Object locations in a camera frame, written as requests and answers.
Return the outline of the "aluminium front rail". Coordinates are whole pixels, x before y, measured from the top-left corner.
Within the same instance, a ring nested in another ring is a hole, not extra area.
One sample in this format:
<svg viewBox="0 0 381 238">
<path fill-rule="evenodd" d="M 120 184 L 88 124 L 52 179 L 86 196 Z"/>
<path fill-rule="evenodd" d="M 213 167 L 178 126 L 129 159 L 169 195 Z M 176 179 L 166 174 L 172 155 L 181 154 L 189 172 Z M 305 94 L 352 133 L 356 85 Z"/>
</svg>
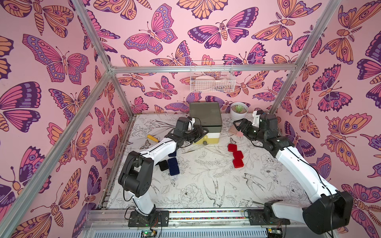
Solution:
<svg viewBox="0 0 381 238">
<path fill-rule="evenodd" d="M 126 210 L 95 210 L 83 238 L 316 238 L 317 234 L 296 221 L 252 225 L 249 209 L 165 209 L 165 220 L 147 227 L 132 227 Z"/>
</svg>

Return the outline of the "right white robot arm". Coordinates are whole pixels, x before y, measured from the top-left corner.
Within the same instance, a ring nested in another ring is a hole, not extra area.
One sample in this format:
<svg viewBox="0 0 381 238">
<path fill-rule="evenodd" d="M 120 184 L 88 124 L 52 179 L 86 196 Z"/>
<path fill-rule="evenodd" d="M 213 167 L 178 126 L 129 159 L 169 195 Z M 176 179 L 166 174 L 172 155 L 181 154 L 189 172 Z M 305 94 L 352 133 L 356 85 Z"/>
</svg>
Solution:
<svg viewBox="0 0 381 238">
<path fill-rule="evenodd" d="M 307 227 L 315 234 L 333 232 L 350 221 L 353 198 L 347 191 L 339 191 L 326 181 L 299 153 L 285 136 L 278 134 L 278 121 L 263 111 L 253 113 L 254 120 L 234 121 L 237 131 L 249 141 L 262 143 L 277 161 L 281 162 L 302 186 L 311 204 L 308 207 L 288 204 L 282 200 L 265 203 L 264 220 L 288 219 Z"/>
</svg>

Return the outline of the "red brooch box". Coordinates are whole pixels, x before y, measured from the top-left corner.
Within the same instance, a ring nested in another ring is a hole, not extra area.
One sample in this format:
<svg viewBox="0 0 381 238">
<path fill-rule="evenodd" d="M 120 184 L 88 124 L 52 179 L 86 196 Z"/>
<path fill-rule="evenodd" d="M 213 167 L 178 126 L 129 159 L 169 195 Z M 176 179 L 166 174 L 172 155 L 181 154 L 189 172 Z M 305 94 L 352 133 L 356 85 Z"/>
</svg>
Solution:
<svg viewBox="0 0 381 238">
<path fill-rule="evenodd" d="M 242 153 L 242 151 L 235 151 L 233 152 L 233 157 L 235 160 L 243 160 L 244 154 Z"/>
<path fill-rule="evenodd" d="M 236 169 L 244 167 L 244 162 L 242 159 L 234 159 L 232 162 L 233 162 L 234 168 Z"/>
<path fill-rule="evenodd" d="M 229 143 L 227 147 L 229 152 L 236 152 L 238 150 L 237 144 Z"/>
</svg>

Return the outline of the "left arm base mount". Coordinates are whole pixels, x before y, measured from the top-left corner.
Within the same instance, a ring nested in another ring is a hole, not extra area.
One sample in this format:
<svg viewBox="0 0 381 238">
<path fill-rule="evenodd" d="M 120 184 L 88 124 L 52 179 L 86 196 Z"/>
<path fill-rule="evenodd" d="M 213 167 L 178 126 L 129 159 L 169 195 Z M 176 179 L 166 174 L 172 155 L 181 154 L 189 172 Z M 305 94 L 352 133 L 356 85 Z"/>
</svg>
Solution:
<svg viewBox="0 0 381 238">
<path fill-rule="evenodd" d="M 142 215 L 136 209 L 130 213 L 129 227 L 168 227 L 169 224 L 168 210 L 153 210 L 149 215 Z"/>
</svg>

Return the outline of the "small navy brooch box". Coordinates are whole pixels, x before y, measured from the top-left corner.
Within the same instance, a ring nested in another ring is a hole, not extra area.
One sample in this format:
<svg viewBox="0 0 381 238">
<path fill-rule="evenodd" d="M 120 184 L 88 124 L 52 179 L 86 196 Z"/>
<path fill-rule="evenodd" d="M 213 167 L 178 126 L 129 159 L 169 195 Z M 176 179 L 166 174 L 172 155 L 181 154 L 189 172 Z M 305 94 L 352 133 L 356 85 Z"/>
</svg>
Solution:
<svg viewBox="0 0 381 238">
<path fill-rule="evenodd" d="M 175 151 L 175 152 L 173 152 L 173 153 L 170 153 L 170 154 L 168 155 L 168 157 L 173 158 L 173 157 L 176 157 L 176 155 L 177 155 L 177 152 Z"/>
</svg>

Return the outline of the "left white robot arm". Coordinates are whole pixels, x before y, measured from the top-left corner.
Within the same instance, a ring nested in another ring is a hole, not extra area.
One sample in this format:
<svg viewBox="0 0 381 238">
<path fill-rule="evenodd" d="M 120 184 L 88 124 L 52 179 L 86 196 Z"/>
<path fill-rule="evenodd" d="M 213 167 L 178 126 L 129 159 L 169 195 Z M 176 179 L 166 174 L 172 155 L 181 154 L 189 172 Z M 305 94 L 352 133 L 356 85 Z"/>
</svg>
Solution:
<svg viewBox="0 0 381 238">
<path fill-rule="evenodd" d="M 127 155 L 118 183 L 131 195 L 138 214 L 147 217 L 156 209 L 148 193 L 154 166 L 184 143 L 194 144 L 209 133 L 196 120 L 191 117 L 178 118 L 176 126 L 158 144 L 140 152 L 131 151 Z"/>
</svg>

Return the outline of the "black brooch box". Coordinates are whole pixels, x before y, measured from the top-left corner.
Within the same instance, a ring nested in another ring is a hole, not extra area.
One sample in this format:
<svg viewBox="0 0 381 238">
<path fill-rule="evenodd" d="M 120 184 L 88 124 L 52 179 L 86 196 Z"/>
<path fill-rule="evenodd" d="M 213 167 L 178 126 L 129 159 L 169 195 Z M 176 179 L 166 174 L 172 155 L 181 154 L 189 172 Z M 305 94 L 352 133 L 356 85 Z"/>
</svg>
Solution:
<svg viewBox="0 0 381 238">
<path fill-rule="evenodd" d="M 158 165 L 159 165 L 159 168 L 160 168 L 160 170 L 161 170 L 162 172 L 163 172 L 163 171 L 166 171 L 166 170 L 169 169 L 169 165 L 168 165 L 168 161 L 167 161 L 167 160 L 160 161 L 160 162 L 158 163 Z"/>
</svg>

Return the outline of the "three-drawer cabinet frame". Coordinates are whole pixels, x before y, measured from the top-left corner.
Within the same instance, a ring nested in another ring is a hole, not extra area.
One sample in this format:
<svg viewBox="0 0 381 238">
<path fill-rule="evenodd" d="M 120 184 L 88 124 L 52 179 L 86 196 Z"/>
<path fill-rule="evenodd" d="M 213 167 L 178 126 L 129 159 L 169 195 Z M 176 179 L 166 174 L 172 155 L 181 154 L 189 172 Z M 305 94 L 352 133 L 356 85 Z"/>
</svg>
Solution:
<svg viewBox="0 0 381 238">
<path fill-rule="evenodd" d="M 190 117 L 195 123 L 208 129 L 209 133 L 221 133 L 222 116 L 217 102 L 190 103 Z"/>
</svg>

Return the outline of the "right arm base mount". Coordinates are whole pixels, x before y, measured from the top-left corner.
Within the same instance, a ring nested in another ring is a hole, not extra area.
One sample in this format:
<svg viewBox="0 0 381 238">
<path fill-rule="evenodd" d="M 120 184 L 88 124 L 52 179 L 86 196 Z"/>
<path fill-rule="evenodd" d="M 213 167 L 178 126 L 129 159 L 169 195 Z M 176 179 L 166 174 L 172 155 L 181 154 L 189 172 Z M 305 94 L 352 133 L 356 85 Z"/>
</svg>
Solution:
<svg viewBox="0 0 381 238">
<path fill-rule="evenodd" d="M 281 219 L 275 216 L 273 212 L 272 205 L 275 202 L 279 202 L 281 200 L 273 200 L 270 202 L 266 202 L 263 208 L 259 209 L 246 209 L 245 216 L 249 219 L 249 223 L 251 226 L 281 226 L 281 225 L 290 225 L 290 220 Z"/>
</svg>

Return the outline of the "white potted succulent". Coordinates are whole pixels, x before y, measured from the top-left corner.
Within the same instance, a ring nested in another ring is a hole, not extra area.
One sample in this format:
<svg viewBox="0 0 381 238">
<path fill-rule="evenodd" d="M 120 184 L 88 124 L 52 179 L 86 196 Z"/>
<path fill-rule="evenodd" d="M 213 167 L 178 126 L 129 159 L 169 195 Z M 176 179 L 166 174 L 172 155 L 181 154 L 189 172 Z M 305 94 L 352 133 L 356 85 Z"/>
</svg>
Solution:
<svg viewBox="0 0 381 238">
<path fill-rule="evenodd" d="M 237 121 L 245 118 L 249 108 L 242 102 L 235 102 L 230 108 L 230 117 L 232 121 Z"/>
</svg>

